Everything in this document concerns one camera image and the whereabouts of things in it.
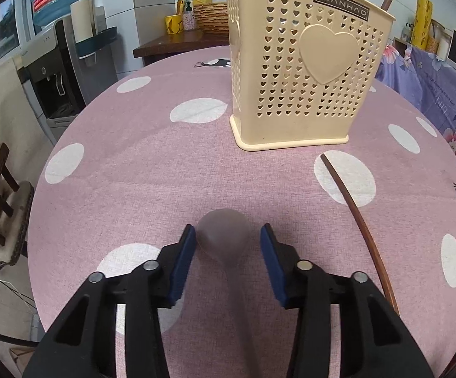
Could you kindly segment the brown chopstick on table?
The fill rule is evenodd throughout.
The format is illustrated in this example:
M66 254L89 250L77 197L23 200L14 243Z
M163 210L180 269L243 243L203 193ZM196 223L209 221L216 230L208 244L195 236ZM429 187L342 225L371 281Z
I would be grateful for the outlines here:
M348 191L347 186L343 183L340 175L337 173L336 169L330 163L329 159L327 158L326 154L321 154L320 159L323 161L327 171L330 173L333 181L335 182L337 188L340 190L344 200L347 203L347 206L354 217L354 221L357 224L361 235L366 243L366 247L371 255L372 262L375 266L375 269L378 274L379 281L382 285L384 296L387 301L391 304L393 309L397 314L399 312L399 306L397 304L395 292L390 281L390 276L386 270L384 261L382 259L381 254L379 253L378 246L372 237L372 233L369 230L365 219L363 218L359 207L357 207L354 198Z

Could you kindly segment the pink polka dot tablecloth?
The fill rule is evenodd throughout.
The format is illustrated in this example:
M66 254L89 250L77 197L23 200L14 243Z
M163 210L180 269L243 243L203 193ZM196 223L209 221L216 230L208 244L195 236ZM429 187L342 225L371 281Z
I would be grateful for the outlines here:
M324 271L377 272L327 166L378 246L403 322L440 375L456 352L456 156L428 118L374 82L340 146L246 152L234 140L226 47L117 82L66 130L31 209L32 293L48 328L93 271L124 274L208 212L244 214L239 282L261 373L285 376L297 313L275 299L259 247L280 242Z

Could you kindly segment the purple floral cloth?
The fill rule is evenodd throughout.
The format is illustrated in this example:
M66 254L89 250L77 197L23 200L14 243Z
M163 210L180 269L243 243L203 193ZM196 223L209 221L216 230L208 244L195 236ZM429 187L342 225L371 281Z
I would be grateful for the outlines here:
M456 352L456 70L415 49L383 62L348 143L295 149L290 230L279 240L325 271L377 277L327 166L353 196L388 272L402 321L440 374Z

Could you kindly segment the grey water dispenser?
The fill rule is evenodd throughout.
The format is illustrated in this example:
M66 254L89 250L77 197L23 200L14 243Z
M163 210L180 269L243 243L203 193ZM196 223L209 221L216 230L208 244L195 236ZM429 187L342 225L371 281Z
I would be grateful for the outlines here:
M117 81L110 48L117 28L108 27L99 15L96 29L95 36L77 43L67 14L46 26L22 51L19 79L39 120L49 128L67 127Z

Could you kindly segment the cream plastic utensil holder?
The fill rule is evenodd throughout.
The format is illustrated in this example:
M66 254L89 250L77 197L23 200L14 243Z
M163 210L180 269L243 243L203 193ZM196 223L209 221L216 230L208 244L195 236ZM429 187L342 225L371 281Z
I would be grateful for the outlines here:
M247 151L343 144L393 17L367 0L226 0L231 129Z

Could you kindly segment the dark wooden sink counter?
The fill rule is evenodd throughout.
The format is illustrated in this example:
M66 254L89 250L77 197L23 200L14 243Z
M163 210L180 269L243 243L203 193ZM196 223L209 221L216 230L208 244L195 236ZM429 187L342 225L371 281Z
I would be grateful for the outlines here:
M141 58L145 66L170 56L229 44L227 34L212 34L202 30L184 31L156 38L133 50L135 58Z

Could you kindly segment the yellow roll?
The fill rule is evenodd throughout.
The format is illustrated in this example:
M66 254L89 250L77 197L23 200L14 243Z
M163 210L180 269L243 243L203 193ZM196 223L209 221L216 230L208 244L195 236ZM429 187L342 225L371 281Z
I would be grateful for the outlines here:
M419 49L425 49L428 43L432 14L433 3L430 0L417 0L411 44Z

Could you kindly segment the yellow mug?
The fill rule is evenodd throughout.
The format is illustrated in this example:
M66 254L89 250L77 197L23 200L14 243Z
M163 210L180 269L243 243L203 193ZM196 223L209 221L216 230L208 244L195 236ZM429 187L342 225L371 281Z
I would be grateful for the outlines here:
M182 14L168 15L165 17L167 35L177 35L184 31Z

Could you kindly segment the small pink floral bottle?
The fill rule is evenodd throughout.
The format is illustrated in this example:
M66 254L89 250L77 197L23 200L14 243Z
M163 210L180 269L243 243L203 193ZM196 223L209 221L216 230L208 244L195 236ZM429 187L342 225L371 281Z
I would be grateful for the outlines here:
M193 31L197 28L196 17L191 5L191 1L185 3L183 11L183 26L185 31Z

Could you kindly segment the woven brown basin sink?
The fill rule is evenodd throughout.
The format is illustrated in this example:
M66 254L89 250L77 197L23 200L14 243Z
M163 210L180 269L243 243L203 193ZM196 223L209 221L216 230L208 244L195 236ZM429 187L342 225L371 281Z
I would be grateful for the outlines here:
M197 27L203 32L219 35L229 33L227 3L197 4L193 13Z

